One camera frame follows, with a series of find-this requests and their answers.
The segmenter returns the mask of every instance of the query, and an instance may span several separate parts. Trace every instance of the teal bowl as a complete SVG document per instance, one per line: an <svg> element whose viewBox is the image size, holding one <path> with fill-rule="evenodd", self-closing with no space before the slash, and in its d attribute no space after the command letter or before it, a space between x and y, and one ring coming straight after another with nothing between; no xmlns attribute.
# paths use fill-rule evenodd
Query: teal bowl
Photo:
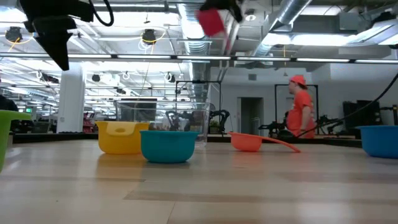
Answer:
<svg viewBox="0 0 398 224"><path fill-rule="evenodd" d="M362 148L373 157L398 159L398 126L360 126Z"/></svg>
<svg viewBox="0 0 398 224"><path fill-rule="evenodd" d="M149 162L181 163L192 157L198 132L140 131L142 155Z"/></svg>

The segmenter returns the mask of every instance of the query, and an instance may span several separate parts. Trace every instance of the pillar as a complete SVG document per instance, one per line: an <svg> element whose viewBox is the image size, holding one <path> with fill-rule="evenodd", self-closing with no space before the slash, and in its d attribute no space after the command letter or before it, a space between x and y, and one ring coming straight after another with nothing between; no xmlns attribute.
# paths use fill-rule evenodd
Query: pillar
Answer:
<svg viewBox="0 0 398 224"><path fill-rule="evenodd" d="M57 133L82 132L86 74L80 63L71 62L61 76Z"/></svg>

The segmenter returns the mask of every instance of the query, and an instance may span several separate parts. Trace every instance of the orange cap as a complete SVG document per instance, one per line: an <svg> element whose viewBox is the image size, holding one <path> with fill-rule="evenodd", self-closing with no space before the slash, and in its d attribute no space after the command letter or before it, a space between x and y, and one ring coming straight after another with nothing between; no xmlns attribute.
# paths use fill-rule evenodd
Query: orange cap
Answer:
<svg viewBox="0 0 398 224"><path fill-rule="evenodd" d="M294 83L298 83L298 84L301 84L301 85L305 85L305 79L304 79L303 75L295 75L292 78L290 78L289 81L294 82Z"/></svg>

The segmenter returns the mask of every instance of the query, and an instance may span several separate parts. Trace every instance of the person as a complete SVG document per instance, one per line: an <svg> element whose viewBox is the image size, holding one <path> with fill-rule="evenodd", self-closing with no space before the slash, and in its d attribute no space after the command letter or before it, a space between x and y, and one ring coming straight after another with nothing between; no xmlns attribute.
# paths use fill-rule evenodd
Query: person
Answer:
<svg viewBox="0 0 398 224"><path fill-rule="evenodd" d="M0 110L18 111L18 107L12 100L7 99L5 96L0 94Z"/></svg>
<svg viewBox="0 0 398 224"><path fill-rule="evenodd" d="M289 93L294 95L293 108L287 115L287 129L294 136L315 127L313 119L313 102L307 92L307 86L303 75L295 75L289 80ZM315 130L300 136L301 138L314 138Z"/></svg>

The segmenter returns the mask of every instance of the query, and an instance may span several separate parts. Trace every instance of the orange shirt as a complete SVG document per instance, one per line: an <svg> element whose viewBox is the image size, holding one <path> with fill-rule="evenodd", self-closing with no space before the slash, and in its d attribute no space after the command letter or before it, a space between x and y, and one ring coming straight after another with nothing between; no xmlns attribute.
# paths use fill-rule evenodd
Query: orange shirt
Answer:
<svg viewBox="0 0 398 224"><path fill-rule="evenodd" d="M303 108L305 106L309 106L311 108L311 118L307 124L306 130L312 129L315 127L315 122L313 120L313 103L311 100L311 96L307 93L307 91L302 90L294 96L293 109L289 111L289 115L287 116L287 128L295 135L298 136L300 134L301 122L303 118ZM305 138L314 138L315 130L310 131L305 134Z"/></svg>

